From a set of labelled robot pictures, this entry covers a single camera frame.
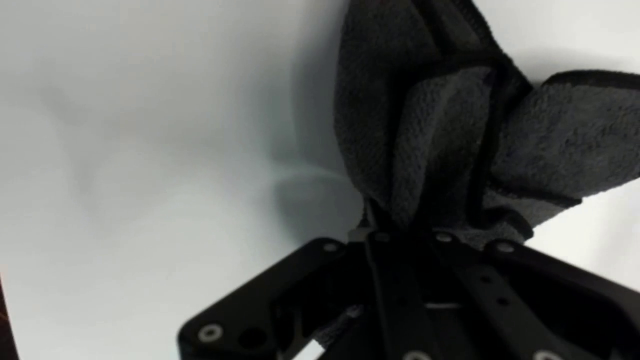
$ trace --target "gray fabric cushion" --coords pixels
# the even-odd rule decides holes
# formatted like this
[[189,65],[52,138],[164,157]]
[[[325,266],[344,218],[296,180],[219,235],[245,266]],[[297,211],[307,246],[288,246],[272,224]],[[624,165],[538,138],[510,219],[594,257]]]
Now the gray fabric cushion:
[[352,0],[333,123],[356,188],[395,228],[523,240],[640,176],[637,100],[640,80],[612,71],[531,89],[469,0]]

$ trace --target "hole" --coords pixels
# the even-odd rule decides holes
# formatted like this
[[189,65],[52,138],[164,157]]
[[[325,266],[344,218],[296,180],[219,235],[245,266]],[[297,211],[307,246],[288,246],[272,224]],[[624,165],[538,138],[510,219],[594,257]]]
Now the hole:
[[261,328],[248,328],[238,337],[242,348],[259,348],[266,341],[266,331]]
[[432,360],[432,358],[424,352],[406,352],[402,360]]
[[558,354],[548,352],[548,349],[540,349],[533,354],[533,360],[561,360]]
[[224,329],[218,324],[208,324],[198,331],[198,340],[203,344],[218,341],[221,336],[224,336]]
[[507,305],[507,303],[511,303],[507,297],[497,297],[496,302],[497,302],[497,305]]

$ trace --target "white wall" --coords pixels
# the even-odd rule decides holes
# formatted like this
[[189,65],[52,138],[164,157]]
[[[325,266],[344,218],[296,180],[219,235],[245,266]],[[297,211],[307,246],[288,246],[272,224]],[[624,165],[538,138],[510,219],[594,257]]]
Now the white wall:
[[[533,77],[640,71],[632,0],[481,0]],[[23,360],[176,360],[185,317],[359,211],[344,0],[0,0],[0,269]],[[640,184],[536,246],[640,290]]]

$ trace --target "black plastic bracket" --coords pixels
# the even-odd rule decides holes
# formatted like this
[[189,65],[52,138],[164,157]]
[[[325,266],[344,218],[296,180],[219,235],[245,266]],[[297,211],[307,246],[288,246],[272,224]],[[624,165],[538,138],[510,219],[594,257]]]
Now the black plastic bracket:
[[520,241],[313,240],[177,336],[183,360],[637,360],[640,295]]

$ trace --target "screw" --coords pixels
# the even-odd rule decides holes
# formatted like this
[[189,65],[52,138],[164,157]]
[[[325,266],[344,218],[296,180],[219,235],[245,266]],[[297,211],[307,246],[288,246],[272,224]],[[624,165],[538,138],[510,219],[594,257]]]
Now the screw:
[[402,360],[432,360],[428,354],[424,352],[406,352]]
[[325,241],[325,244],[322,246],[322,249],[323,249],[323,252],[338,252],[339,246],[338,246],[335,241]]
[[444,233],[444,231],[438,231],[438,233],[435,233],[435,240],[438,240],[438,241],[444,241],[444,244],[449,244],[449,241],[454,241],[454,235]]
[[224,329],[218,324],[201,326],[198,331],[198,340],[203,344],[218,341],[221,336],[224,336]]
[[548,352],[548,349],[540,349],[533,354],[533,360],[561,360],[558,354]]
[[513,248],[511,244],[507,244],[507,241],[500,241],[500,244],[497,244],[497,252],[513,254],[515,248]]

